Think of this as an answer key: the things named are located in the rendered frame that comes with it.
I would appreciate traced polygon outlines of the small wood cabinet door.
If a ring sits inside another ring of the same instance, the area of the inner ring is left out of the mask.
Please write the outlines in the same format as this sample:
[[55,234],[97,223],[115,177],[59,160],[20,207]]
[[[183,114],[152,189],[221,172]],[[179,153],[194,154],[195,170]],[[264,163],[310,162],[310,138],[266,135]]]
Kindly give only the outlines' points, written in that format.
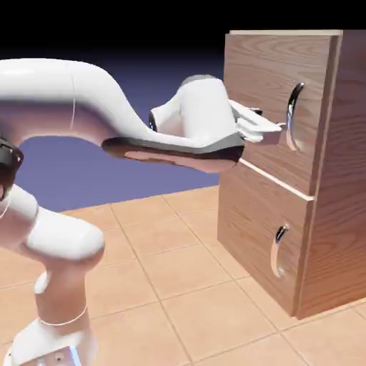
[[[245,164],[220,177],[217,238],[289,315],[297,312],[313,203]],[[277,278],[270,252],[285,224],[278,257],[285,273]]]

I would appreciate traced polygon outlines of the light wood cabinet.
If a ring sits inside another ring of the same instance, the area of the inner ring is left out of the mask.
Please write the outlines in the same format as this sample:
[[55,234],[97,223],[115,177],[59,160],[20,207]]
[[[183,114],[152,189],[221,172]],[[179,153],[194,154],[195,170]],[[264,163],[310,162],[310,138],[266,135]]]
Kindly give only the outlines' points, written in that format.
[[[304,32],[308,30],[287,30]],[[341,31],[315,195],[245,160],[301,197],[314,199],[297,312],[302,319],[366,297],[366,30]]]

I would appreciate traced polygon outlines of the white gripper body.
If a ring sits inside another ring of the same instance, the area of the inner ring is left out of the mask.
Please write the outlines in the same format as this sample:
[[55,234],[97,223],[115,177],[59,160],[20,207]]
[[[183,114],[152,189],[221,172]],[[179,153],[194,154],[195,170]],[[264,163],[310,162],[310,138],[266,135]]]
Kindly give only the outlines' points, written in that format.
[[236,127],[242,138],[248,142],[262,142],[265,132],[274,132],[277,126],[262,116],[258,108],[248,108],[242,104],[229,100],[236,120]]

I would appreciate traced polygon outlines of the large wood cabinet door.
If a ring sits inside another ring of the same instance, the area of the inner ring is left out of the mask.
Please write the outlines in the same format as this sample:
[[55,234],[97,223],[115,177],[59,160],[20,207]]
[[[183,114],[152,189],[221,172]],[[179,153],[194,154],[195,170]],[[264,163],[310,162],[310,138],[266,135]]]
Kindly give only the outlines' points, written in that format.
[[315,187],[325,120],[337,70],[341,31],[245,31],[226,36],[224,84],[231,99],[286,123],[292,90],[305,84],[295,107],[297,151],[279,144],[247,143],[243,158],[308,196]]

